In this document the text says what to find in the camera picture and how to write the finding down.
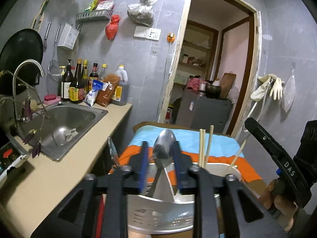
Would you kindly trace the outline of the right hand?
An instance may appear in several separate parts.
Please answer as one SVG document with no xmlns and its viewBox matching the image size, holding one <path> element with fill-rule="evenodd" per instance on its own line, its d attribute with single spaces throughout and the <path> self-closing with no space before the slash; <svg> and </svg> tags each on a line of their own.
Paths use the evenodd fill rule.
<svg viewBox="0 0 317 238">
<path fill-rule="evenodd" d="M 288 232 L 293 226 L 294 215 L 296 214 L 298 207 L 294 202 L 288 201 L 281 195 L 277 195 L 275 197 L 272 195 L 277 181 L 277 179 L 274 179 L 270 182 L 268 187 L 260 196 L 259 201 L 266 209 L 269 209 L 272 204 L 274 204 L 275 208 L 281 212 L 276 221 L 286 232 Z"/>
</svg>

